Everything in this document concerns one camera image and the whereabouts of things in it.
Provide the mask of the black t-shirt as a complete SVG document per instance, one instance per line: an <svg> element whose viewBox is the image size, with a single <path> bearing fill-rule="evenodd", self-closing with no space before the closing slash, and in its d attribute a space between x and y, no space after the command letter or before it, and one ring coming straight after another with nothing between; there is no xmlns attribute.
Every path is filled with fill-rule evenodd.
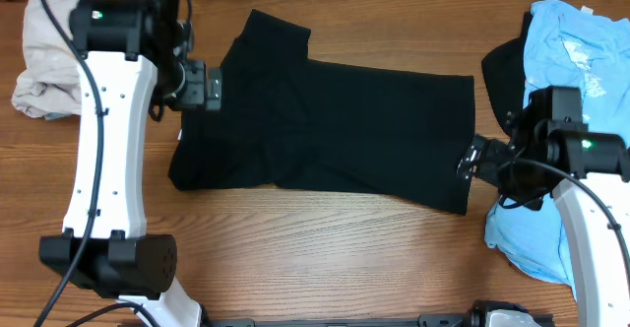
<svg viewBox="0 0 630 327"><path fill-rule="evenodd" d="M473 78L312 60L309 36L251 12L220 66L220 110L181 117L173 185L386 194L464 214Z"/></svg>

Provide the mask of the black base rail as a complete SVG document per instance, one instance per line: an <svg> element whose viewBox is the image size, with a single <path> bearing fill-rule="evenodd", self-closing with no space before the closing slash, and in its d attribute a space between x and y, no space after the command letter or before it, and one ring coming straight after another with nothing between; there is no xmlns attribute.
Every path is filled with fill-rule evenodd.
<svg viewBox="0 0 630 327"><path fill-rule="evenodd" d="M522 305L497 300L476 300L461 313L423 313L415 318L364 318L255 321L242 319L211 319L202 307L203 327L484 327L533 326L555 327L552 314L530 314Z"/></svg>

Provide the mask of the beige crumpled garment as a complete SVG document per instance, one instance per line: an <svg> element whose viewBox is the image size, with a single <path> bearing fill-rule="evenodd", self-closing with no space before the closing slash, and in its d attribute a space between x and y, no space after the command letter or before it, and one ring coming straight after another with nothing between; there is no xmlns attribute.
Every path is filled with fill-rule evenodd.
<svg viewBox="0 0 630 327"><path fill-rule="evenodd" d="M40 0L29 0L23 22L26 70L16 81L13 107L31 118L81 113L79 64L53 27Z"/></svg>

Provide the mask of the light blue t-shirt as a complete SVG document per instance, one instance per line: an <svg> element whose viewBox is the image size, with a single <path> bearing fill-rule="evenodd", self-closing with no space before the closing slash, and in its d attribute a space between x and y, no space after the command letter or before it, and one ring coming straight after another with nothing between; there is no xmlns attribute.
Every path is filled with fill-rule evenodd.
<svg viewBox="0 0 630 327"><path fill-rule="evenodd" d="M548 86L580 90L583 118L590 130L629 138L629 22L595 15L560 0L533 3L524 49L523 108L530 93ZM525 274L573 287L569 245L550 197L539 211L496 202L484 241L503 252Z"/></svg>

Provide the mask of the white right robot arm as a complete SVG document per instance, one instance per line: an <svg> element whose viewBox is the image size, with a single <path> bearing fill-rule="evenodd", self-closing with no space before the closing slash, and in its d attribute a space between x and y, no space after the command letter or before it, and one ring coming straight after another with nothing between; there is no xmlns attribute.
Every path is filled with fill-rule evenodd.
<svg viewBox="0 0 630 327"><path fill-rule="evenodd" d="M537 210L550 196L569 245L578 323L629 323L629 150L616 134L592 132L576 88L548 87L509 115L508 143L473 137L457 174L477 177Z"/></svg>

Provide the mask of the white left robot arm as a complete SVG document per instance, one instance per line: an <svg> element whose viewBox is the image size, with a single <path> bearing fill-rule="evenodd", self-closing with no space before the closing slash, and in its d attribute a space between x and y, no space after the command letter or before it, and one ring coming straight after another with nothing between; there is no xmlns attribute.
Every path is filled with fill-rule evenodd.
<svg viewBox="0 0 630 327"><path fill-rule="evenodd" d="M189 55L185 1L79 0L58 31L78 62L82 112L69 207L39 259L62 285L128 308L144 326L210 324L177 281L174 237L148 233L143 200L148 122L166 109L221 107L221 71Z"/></svg>

